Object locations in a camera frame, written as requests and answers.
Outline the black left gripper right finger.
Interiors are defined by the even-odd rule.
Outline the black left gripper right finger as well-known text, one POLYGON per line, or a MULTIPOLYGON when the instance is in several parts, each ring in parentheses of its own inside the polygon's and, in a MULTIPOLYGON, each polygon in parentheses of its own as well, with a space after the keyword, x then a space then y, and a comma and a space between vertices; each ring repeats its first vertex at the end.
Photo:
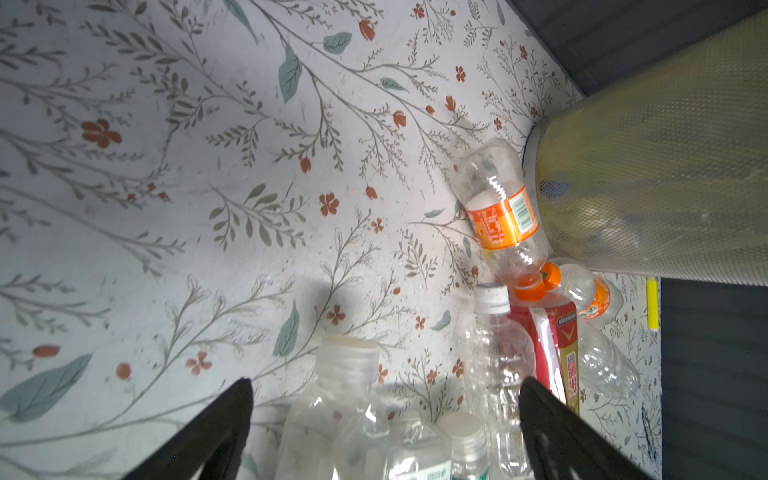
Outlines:
POLYGON ((536 479, 647 479, 649 476, 533 377, 520 389, 520 420, 536 479))

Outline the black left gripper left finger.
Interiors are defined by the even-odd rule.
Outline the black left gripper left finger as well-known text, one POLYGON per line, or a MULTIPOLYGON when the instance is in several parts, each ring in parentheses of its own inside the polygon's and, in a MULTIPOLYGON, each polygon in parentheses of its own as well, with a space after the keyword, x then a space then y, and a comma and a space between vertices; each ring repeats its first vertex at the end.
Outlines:
POLYGON ((127 479, 234 479, 250 430, 253 388, 234 382, 125 475, 127 479))

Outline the red yellow tea bottle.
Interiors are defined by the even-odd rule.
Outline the red yellow tea bottle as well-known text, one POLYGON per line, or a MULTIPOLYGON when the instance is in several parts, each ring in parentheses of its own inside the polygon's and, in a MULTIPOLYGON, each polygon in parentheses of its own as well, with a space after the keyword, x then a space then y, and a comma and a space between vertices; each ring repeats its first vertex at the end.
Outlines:
POLYGON ((509 317, 534 343, 535 378, 575 414, 580 414, 579 333, 575 304, 560 295, 514 300, 509 317))

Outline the yellow V label bottle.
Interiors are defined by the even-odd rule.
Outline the yellow V label bottle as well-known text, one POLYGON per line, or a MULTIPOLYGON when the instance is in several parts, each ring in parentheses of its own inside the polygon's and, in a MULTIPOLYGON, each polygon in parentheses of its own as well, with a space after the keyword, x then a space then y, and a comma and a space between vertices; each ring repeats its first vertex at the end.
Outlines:
POLYGON ((315 378, 286 417, 277 479, 382 479, 389 440, 383 404, 374 390, 376 344, 326 336, 315 359, 315 378))

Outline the green white label bottle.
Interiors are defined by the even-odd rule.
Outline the green white label bottle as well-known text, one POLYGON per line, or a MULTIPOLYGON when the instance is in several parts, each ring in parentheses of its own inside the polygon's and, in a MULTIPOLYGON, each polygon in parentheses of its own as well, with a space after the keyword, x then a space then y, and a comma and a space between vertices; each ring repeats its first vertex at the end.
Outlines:
POLYGON ((451 478, 448 437, 416 411, 390 421, 385 479, 448 480, 451 478))

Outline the clear plastic bottle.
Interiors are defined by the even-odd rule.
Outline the clear plastic bottle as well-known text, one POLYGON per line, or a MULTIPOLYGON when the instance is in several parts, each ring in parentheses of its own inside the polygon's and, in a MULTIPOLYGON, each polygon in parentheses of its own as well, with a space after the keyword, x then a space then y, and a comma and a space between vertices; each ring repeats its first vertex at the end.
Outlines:
POLYGON ((595 393, 612 398, 628 398, 640 387, 640 375, 600 329, 578 320, 579 372, 581 382, 595 393))

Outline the mesh waste bin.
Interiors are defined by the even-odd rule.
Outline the mesh waste bin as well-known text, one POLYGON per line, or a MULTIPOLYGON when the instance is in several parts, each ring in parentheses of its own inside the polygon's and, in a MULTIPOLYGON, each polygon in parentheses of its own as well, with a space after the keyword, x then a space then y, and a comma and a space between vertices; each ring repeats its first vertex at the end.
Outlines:
POLYGON ((553 253, 765 286, 766 13, 541 121, 523 165, 553 253))

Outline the tall clear blue-cap bottle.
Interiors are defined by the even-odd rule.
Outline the tall clear blue-cap bottle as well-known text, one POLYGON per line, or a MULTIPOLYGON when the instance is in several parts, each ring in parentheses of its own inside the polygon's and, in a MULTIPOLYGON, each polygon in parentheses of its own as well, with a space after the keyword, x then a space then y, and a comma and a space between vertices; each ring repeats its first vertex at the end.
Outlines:
POLYGON ((530 479, 520 420, 520 389, 535 373, 533 341, 510 317, 507 287, 479 284, 474 290, 475 317, 465 328, 466 382, 474 414, 486 424, 491 467, 496 479, 530 479))

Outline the orange label bottle right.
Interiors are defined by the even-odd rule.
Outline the orange label bottle right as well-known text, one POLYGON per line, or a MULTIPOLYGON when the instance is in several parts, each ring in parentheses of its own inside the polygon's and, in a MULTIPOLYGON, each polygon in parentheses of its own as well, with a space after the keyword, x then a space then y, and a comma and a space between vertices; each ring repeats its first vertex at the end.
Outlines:
POLYGON ((541 273, 548 291, 572 300, 579 317, 598 329, 613 322, 623 307, 621 291, 612 282, 575 260, 553 258, 543 265, 541 273))

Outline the orange label bottle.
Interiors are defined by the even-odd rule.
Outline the orange label bottle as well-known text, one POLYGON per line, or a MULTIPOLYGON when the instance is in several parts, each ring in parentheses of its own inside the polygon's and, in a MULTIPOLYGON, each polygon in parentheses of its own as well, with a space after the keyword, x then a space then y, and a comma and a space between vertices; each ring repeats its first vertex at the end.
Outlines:
POLYGON ((449 181, 486 263, 512 298, 535 301, 545 295, 540 273, 548 247, 519 153, 506 140, 493 138, 464 156, 449 181))
POLYGON ((579 317, 598 329, 613 322, 623 307, 621 291, 612 282, 575 260, 553 258, 543 265, 541 273, 548 291, 572 300, 579 317))

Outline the yellow highlighter pen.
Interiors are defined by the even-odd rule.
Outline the yellow highlighter pen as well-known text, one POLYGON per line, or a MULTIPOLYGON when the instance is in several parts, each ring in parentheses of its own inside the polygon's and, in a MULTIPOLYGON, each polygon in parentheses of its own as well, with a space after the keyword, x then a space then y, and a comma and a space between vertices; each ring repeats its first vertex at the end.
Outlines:
POLYGON ((647 325, 651 331, 660 330, 659 282, 656 277, 646 281, 647 325))

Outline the orange label bottle left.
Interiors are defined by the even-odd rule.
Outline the orange label bottle left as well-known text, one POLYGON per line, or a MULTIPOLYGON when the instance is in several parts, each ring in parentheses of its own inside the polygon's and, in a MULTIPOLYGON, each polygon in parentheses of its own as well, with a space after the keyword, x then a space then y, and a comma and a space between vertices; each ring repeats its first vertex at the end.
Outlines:
POLYGON ((464 156, 449 181, 486 263, 512 298, 535 301, 545 295, 540 273, 548 247, 519 153, 506 140, 493 138, 464 156))

